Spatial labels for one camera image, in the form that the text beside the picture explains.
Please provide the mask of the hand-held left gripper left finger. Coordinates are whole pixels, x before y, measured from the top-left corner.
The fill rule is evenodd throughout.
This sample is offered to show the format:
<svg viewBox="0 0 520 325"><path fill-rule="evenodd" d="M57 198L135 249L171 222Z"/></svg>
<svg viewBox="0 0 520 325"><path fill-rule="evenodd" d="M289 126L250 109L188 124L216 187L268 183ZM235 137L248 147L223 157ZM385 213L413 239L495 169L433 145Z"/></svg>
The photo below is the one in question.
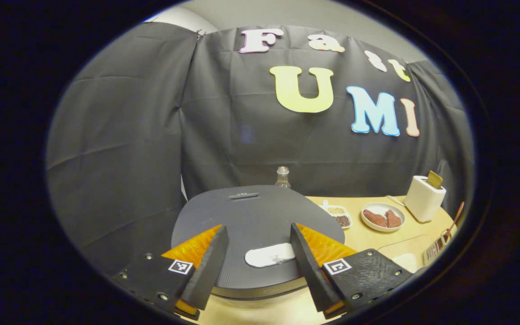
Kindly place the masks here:
<svg viewBox="0 0 520 325"><path fill-rule="evenodd" d="M198 320L217 282L229 245L219 224L157 255L144 253L113 275L125 292L169 314Z"/></svg>

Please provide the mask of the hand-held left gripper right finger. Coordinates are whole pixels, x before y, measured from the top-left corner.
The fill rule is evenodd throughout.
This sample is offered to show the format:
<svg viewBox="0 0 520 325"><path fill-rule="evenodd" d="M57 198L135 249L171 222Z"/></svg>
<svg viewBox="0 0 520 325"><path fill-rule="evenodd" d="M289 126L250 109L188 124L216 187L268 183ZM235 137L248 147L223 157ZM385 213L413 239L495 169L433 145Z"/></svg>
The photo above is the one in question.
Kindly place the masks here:
<svg viewBox="0 0 520 325"><path fill-rule="evenodd" d="M374 249L355 251L299 223L291 224L290 243L316 310L325 319L381 300L412 275Z"/></svg>

